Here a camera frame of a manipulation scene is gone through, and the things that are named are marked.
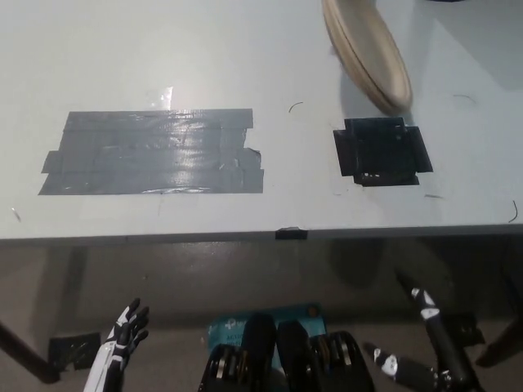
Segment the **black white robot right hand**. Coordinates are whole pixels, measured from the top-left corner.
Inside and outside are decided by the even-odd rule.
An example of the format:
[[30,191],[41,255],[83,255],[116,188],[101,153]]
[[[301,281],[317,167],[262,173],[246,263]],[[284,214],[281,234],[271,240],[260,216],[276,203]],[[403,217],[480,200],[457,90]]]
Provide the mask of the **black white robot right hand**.
[[385,376],[411,391],[482,391],[464,348],[451,336],[430,294],[420,287],[412,287],[407,293],[419,308],[438,367],[389,353],[370,342],[363,344],[365,353]]

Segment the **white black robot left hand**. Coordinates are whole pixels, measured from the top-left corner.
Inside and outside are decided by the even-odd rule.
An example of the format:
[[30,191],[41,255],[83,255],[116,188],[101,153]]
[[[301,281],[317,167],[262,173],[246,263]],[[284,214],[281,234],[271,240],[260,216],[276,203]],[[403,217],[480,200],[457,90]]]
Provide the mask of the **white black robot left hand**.
[[148,337],[150,308],[134,299],[119,315],[110,334],[98,349],[84,392],[120,392],[124,373],[138,345]]

